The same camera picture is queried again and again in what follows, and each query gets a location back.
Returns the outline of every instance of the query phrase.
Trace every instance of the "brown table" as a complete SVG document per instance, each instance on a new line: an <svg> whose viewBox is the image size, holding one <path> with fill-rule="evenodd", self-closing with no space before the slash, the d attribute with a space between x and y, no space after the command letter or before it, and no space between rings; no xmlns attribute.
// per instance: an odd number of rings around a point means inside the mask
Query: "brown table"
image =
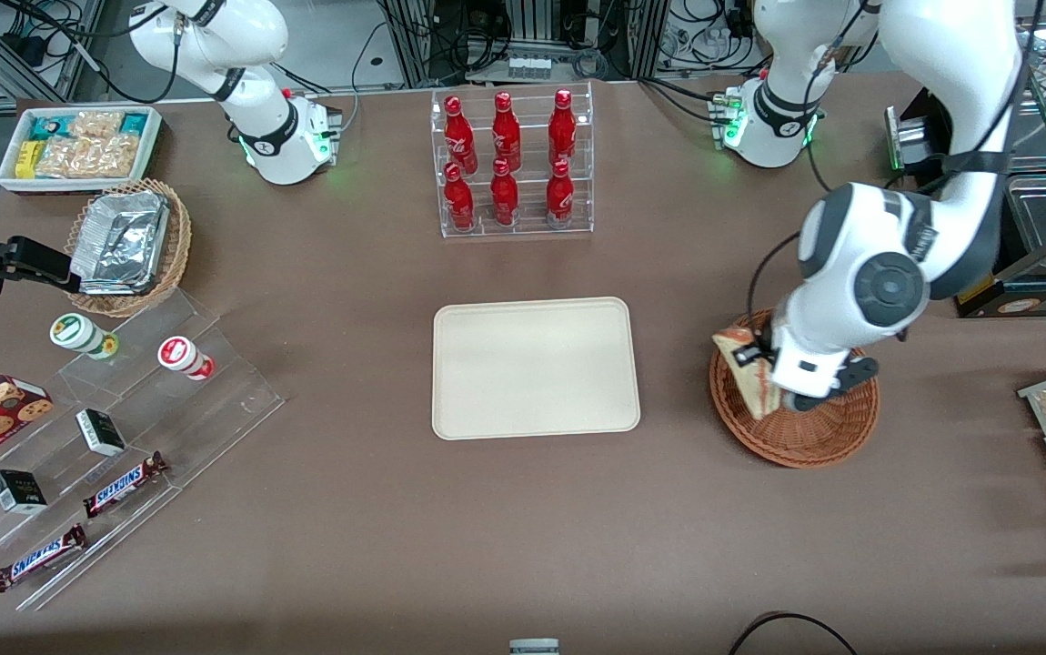
<svg viewBox="0 0 1046 655"><path fill-rule="evenodd" d="M815 141L832 183L882 179L882 111L916 90L835 83ZM1046 319L933 303L909 343L871 348L867 448L765 464L715 417L709 335L821 191L803 161L715 153L635 84L595 92L596 232L522 244L439 236L429 93L366 96L340 166L294 187L245 165L214 104L163 105L154 174L195 221L185 288L291 400L45 610L0 597L0 652L725 652L765 610L860 652L1046 652L1046 452L1014 393L1046 379ZM60 244L81 205L3 194L0 238ZM759 302L797 279L780 257ZM440 307L601 295L631 307L639 427L432 434ZM68 307L8 286L0 372L65 364L45 328Z"/></svg>

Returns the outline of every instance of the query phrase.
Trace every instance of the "chocolate bar wrapper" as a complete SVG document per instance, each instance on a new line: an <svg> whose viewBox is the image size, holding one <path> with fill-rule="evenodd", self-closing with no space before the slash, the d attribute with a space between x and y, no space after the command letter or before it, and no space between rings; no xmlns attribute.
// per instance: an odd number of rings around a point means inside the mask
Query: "chocolate bar wrapper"
<svg viewBox="0 0 1046 655"><path fill-rule="evenodd" d="M12 588L13 585L18 584L23 578L37 571L37 569L46 567L46 565L58 560L59 557L66 555L66 552L84 550L86 547L87 533L83 530L83 526L74 523L70 527L70 532L23 557L23 559L15 562L13 567L0 568L0 593Z"/></svg>
<svg viewBox="0 0 1046 655"><path fill-rule="evenodd" d="M98 517L104 510L107 510L108 505L114 505L120 498L127 498L128 494L146 484L149 480L165 469L166 462L163 461L163 456L158 451L154 452L147 459L140 461L139 466L123 473L123 476L119 477L118 480L105 485L103 491L84 500L83 505L87 509L87 518Z"/></svg>

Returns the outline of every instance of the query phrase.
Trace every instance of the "label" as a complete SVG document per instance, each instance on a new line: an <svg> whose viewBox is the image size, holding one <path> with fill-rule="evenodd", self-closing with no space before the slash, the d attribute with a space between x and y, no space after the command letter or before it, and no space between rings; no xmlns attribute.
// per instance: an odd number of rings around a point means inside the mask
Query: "label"
<svg viewBox="0 0 1046 655"><path fill-rule="evenodd" d="M41 550L36 550L27 556L23 560L19 560L10 568L10 578L17 580L23 573L28 573L35 568L41 567L46 561L58 555L62 550L62 539L52 540L52 542L45 544Z"/></svg>
<svg viewBox="0 0 1046 655"><path fill-rule="evenodd" d="M163 364L174 366L183 361L183 356L187 353L187 340L182 337L170 337L163 341L160 346L160 361Z"/></svg>
<svg viewBox="0 0 1046 655"><path fill-rule="evenodd" d="M134 485L143 477L143 465L139 464L136 468L128 472L127 476L119 477L118 480L111 482L107 485L107 489L94 494L94 506L103 506L107 502L112 500L119 500L123 495L127 495L129 488L134 489Z"/></svg>

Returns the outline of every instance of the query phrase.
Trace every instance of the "red-capped bottle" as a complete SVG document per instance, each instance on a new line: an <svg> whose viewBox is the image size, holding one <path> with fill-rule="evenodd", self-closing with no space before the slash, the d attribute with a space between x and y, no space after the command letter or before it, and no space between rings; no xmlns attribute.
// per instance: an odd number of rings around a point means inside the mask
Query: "red-capped bottle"
<svg viewBox="0 0 1046 655"><path fill-rule="evenodd" d="M455 95L448 95L442 107L447 109L447 150L451 161L462 166L463 175L474 175L474 171L478 171L478 155L474 154L471 121L462 115L462 101Z"/></svg>
<svg viewBox="0 0 1046 655"><path fill-rule="evenodd" d="M515 227L520 216L520 187L511 176L510 164L503 157L495 160L491 198L495 202L495 221L502 227Z"/></svg>
<svg viewBox="0 0 1046 655"><path fill-rule="evenodd" d="M447 198L447 212L451 214L451 223L459 232L472 231L474 196L471 195L469 184L462 179L462 170L457 163L447 162L442 173L447 175L447 185L442 187L442 195Z"/></svg>
<svg viewBox="0 0 1046 655"><path fill-rule="evenodd" d="M573 194L575 185L568 178L568 160L556 161L547 181L547 224L553 229L568 227L572 221Z"/></svg>
<svg viewBox="0 0 1046 655"><path fill-rule="evenodd" d="M572 92L555 91L555 111L547 125L547 156L551 165L560 160L572 161L575 154L575 115L572 113Z"/></svg>
<svg viewBox="0 0 1046 655"><path fill-rule="evenodd" d="M495 137L495 157L502 157L511 171L523 165L523 140L520 119L511 109L511 95L506 91L495 93L495 122L491 126Z"/></svg>

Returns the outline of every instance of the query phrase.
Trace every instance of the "acrylic bottle rack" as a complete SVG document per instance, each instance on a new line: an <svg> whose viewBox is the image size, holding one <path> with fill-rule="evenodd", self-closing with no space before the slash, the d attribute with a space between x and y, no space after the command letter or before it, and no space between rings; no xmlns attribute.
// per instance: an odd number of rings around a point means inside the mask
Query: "acrylic bottle rack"
<svg viewBox="0 0 1046 655"><path fill-rule="evenodd" d="M551 178L551 162L547 157L547 123L554 109L555 91L567 88L572 92L572 113L575 115L575 154L569 161L568 177L575 186L572 196L572 220L568 227L553 229L547 224L547 181ZM523 166L514 173L520 189L520 216L513 227L504 227L494 219L491 200L492 163L495 146L491 126L495 120L493 88L449 88L433 92L430 111L430 137L435 154L435 181L438 186L438 216L442 236L510 236L520 234L560 235L592 232L595 226L593 182L595 177L592 107L590 84L564 84L564 86L508 87L515 115L520 120ZM474 229L459 232L454 229L447 211L442 188L447 178L442 167L450 161L447 150L447 113L442 100L456 95L462 100L462 113L474 129L474 152L478 155L478 170L465 178L474 195Z"/></svg>
<svg viewBox="0 0 1046 655"><path fill-rule="evenodd" d="M62 367L45 383L54 409L36 428L0 447L0 469L32 473L48 503L30 517L3 512L0 505L0 568L60 538L74 523L82 523L89 544L0 594L3 604L17 610L49 603L285 403L224 339L215 316L182 290L129 318L115 335L119 352L113 358L78 356ZM215 361L212 377L191 381L158 364L158 345L174 335L186 336ZM115 421L128 444L119 456L87 448L74 420L86 407ZM83 499L154 451L170 468L118 505L87 519Z"/></svg>

